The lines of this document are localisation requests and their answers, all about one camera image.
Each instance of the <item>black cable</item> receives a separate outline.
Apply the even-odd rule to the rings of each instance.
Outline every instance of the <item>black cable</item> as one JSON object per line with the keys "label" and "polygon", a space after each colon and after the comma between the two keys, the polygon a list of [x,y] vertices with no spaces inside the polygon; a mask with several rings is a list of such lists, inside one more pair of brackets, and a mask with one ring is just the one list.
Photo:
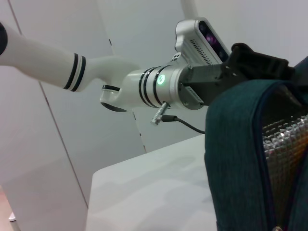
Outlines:
{"label": "black cable", "polygon": [[172,115],[163,115],[163,116],[162,116],[162,121],[163,121],[163,122],[178,121],[178,122],[180,122],[180,123],[186,125],[187,127],[189,127],[190,129],[192,129],[192,130],[194,130],[194,131],[196,131],[196,132],[199,132],[199,133],[201,133],[201,134],[205,134],[204,131],[195,128],[194,126],[190,125],[189,123],[185,122],[184,120],[177,118],[175,115],[173,115],[173,116],[172,116]]}

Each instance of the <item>metal connector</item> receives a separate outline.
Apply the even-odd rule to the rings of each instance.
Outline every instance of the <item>metal connector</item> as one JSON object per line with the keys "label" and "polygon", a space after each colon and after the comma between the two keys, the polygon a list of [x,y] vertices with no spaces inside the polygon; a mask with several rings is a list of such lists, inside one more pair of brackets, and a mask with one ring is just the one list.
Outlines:
{"label": "metal connector", "polygon": [[153,119],[151,120],[151,124],[157,126],[162,120],[162,115],[166,112],[168,107],[169,107],[169,104],[167,102],[163,102],[162,106],[158,109]]}

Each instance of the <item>camera vent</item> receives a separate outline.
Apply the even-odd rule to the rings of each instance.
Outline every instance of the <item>camera vent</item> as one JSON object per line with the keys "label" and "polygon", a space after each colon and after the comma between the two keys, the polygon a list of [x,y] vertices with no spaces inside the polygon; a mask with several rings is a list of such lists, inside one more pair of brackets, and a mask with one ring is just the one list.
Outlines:
{"label": "camera vent", "polygon": [[201,49],[201,47],[199,46],[197,41],[195,39],[191,39],[190,42],[193,45],[193,47],[196,48],[196,50],[198,51],[199,55],[203,58],[203,60],[206,62],[206,64],[207,65],[211,65],[212,62],[210,61],[208,56],[204,53],[204,51]]}

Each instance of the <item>floor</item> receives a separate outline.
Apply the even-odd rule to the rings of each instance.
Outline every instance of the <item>floor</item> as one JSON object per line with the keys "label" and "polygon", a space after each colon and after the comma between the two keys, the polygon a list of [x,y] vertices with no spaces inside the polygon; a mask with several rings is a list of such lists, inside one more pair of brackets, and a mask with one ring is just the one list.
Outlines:
{"label": "floor", "polygon": [[12,210],[0,186],[0,231],[14,231],[8,218]]}

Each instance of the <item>bag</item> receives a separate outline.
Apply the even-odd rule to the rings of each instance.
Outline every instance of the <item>bag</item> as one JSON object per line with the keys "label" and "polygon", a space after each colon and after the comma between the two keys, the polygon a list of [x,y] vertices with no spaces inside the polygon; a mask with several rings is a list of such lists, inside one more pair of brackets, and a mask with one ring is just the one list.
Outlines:
{"label": "bag", "polygon": [[218,231],[308,231],[308,106],[297,88],[241,83],[214,100],[205,125]]}

